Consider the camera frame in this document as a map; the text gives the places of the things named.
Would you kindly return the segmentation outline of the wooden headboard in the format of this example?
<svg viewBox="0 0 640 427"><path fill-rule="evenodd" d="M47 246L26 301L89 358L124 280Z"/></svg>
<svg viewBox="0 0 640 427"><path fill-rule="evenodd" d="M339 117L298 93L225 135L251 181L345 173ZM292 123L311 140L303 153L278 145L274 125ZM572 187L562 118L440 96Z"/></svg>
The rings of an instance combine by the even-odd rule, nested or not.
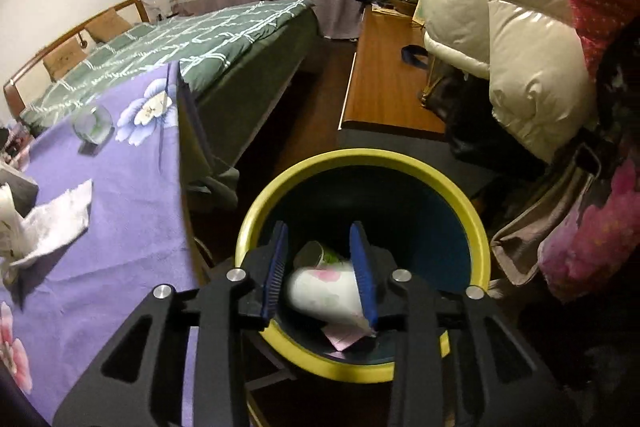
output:
<svg viewBox="0 0 640 427"><path fill-rule="evenodd" d="M125 0L119 4L111 6L110 9L114 9L118 15L123 17L129 22L132 27L141 23L149 23L150 18L146 12L145 6L142 0ZM9 107L10 115L13 119L17 120L25 107L37 100L46 92L52 84L58 81L52 81L46 69L43 66L42 59L48 53L60 46L62 43L70 38L76 37L81 47L87 53L87 57L94 51L96 46L101 43L97 43L90 37L85 30L85 26L99 16L106 9L99 12L93 17L88 18L84 22L75 26L71 30L67 31L61 37L42 48L38 51L25 65L23 65L3 86L4 99L6 105Z"/></svg>

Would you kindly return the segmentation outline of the grey-white tea box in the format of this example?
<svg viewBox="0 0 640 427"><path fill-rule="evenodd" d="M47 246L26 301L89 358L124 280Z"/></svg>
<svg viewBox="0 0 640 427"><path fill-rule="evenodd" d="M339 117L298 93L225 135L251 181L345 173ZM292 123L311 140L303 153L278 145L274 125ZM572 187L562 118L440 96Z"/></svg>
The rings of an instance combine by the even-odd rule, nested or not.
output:
<svg viewBox="0 0 640 427"><path fill-rule="evenodd" d="M0 165L0 182L9 185L16 211L26 217L36 205L39 192L37 182L4 162Z"/></svg>

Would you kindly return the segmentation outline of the cream paper cup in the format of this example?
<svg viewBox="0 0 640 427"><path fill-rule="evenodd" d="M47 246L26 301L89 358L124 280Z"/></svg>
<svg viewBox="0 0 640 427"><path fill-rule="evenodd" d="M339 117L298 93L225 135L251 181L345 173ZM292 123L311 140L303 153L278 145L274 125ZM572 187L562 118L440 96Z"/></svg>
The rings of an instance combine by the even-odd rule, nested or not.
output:
<svg viewBox="0 0 640 427"><path fill-rule="evenodd" d="M329 324L372 332L364 317L355 270L350 262L297 269L286 285L288 303L298 312Z"/></svg>

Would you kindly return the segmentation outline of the white crumpled tissue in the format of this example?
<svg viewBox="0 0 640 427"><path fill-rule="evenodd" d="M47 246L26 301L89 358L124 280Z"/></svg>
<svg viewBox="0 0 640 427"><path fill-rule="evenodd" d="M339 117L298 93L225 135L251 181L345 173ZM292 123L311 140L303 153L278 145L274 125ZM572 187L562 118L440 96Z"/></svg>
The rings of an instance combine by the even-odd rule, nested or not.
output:
<svg viewBox="0 0 640 427"><path fill-rule="evenodd" d="M35 207L21 222L23 250L9 261L8 267L26 269L75 242L89 228L92 195L93 181L88 179Z"/></svg>

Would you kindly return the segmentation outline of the pink milk carton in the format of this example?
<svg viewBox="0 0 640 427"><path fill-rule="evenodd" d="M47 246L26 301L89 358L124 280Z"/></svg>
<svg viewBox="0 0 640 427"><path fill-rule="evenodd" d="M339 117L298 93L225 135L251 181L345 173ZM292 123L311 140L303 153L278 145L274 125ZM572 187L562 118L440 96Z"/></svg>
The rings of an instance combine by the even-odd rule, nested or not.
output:
<svg viewBox="0 0 640 427"><path fill-rule="evenodd" d="M347 324L328 324L323 327L322 333L338 352L352 347L363 338L374 338L376 336L376 332L373 332L372 329L363 329L359 326Z"/></svg>

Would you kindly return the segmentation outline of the brown pillow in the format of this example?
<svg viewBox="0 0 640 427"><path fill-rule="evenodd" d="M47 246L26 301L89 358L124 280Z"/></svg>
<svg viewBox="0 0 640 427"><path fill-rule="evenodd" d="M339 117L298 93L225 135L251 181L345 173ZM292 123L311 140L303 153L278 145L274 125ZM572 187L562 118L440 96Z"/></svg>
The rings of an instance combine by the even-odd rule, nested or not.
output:
<svg viewBox="0 0 640 427"><path fill-rule="evenodd" d="M131 28L132 25L114 9L103 12L85 26L85 30L97 43L107 43Z"/></svg>
<svg viewBox="0 0 640 427"><path fill-rule="evenodd" d="M70 38L43 57L43 66L52 81L61 80L87 57L76 37Z"/></svg>

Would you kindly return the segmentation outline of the wooden desk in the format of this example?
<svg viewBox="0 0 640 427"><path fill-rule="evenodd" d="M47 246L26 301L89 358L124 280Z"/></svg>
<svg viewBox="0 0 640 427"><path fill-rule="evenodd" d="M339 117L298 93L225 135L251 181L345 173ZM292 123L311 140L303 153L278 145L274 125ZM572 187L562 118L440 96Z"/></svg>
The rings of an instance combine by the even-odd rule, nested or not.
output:
<svg viewBox="0 0 640 427"><path fill-rule="evenodd" d="M338 127L442 142L445 124L421 105L426 72L405 63L401 49L422 44L409 17L364 10Z"/></svg>

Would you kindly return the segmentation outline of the bed with green plaid quilt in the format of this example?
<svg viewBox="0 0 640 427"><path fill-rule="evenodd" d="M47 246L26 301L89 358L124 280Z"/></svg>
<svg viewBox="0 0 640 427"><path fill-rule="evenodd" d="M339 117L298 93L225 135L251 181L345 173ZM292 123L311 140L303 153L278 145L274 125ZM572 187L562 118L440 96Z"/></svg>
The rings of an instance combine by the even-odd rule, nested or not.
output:
<svg viewBox="0 0 640 427"><path fill-rule="evenodd" d="M318 41L309 0L258 1L140 23L97 46L27 103L20 118L42 131L107 89L177 62L210 148L234 165Z"/></svg>

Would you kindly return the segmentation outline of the clear green plastic cup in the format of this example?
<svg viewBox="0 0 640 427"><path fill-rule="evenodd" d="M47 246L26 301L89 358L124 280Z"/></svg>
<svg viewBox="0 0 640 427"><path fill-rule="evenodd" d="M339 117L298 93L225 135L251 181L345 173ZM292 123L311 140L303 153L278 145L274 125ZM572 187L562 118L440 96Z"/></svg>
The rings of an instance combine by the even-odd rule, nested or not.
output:
<svg viewBox="0 0 640 427"><path fill-rule="evenodd" d="M78 109L72 117L75 134L82 141L92 144L103 144L113 129L110 112L101 104L86 105Z"/></svg>

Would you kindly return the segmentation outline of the left brown pillow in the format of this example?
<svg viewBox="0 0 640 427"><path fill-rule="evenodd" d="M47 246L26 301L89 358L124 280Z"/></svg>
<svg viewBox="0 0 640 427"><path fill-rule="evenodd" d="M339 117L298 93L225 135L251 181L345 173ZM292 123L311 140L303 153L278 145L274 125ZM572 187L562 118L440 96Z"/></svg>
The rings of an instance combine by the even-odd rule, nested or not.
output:
<svg viewBox="0 0 640 427"><path fill-rule="evenodd" d="M87 57L76 37L70 38L43 57L43 66L52 81L61 80Z"/></svg>

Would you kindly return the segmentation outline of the right brown pillow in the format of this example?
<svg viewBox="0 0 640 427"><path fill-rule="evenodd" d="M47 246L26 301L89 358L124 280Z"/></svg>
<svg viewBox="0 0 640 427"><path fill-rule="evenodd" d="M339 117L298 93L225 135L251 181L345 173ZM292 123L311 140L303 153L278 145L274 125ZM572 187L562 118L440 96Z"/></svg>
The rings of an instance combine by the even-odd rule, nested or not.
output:
<svg viewBox="0 0 640 427"><path fill-rule="evenodd" d="M107 43L131 28L132 25L114 9L103 12L85 26L85 30L97 43Z"/></svg>

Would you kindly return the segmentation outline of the yellow-rimmed blue trash bin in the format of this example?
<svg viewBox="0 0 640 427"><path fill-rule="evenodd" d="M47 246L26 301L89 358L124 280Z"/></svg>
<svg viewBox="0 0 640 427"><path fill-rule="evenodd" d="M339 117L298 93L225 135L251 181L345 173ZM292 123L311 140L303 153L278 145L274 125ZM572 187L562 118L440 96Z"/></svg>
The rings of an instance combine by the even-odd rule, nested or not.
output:
<svg viewBox="0 0 640 427"><path fill-rule="evenodd" d="M349 228L358 221L372 245L431 288L464 291L489 282L488 239L469 199L435 168L389 150L334 150L280 173L247 211L235 259L267 243L279 221L288 226L292 254L316 241L346 260ZM393 334L362 338L338 352L322 327L281 303L260 335L284 361L311 374L354 384L392 380Z"/></svg>

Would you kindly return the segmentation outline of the purple floral tablecloth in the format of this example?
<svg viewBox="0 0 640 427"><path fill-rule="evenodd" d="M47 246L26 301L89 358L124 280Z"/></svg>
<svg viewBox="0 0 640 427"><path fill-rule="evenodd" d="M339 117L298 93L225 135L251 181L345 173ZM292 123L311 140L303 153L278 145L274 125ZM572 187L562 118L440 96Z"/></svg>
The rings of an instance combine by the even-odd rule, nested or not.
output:
<svg viewBox="0 0 640 427"><path fill-rule="evenodd" d="M96 150L64 119L32 143L27 174L47 204L90 182L89 224L78 239L3 286L1 421L23 426L18 403L54 413L122 322L160 284L198 285L183 218L178 108L190 91L170 63L105 91L114 129Z"/></svg>

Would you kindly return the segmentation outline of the brown handbag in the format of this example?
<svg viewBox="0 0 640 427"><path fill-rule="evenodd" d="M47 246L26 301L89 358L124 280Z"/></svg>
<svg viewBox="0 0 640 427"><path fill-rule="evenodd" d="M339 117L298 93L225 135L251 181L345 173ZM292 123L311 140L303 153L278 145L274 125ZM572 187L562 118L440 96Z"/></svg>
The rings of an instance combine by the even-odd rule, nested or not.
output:
<svg viewBox="0 0 640 427"><path fill-rule="evenodd" d="M538 248L582 199L601 171L592 146L582 144L560 175L489 242L506 280L521 287L538 273Z"/></svg>

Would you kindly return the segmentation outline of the cream puffer jacket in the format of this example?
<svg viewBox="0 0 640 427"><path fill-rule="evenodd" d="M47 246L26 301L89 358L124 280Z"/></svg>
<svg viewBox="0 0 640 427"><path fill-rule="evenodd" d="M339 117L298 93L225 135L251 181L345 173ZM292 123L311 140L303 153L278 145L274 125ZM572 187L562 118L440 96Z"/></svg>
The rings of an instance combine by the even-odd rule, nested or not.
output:
<svg viewBox="0 0 640 427"><path fill-rule="evenodd" d="M421 0L428 52L487 80L492 116L551 162L591 115L570 0Z"/></svg>

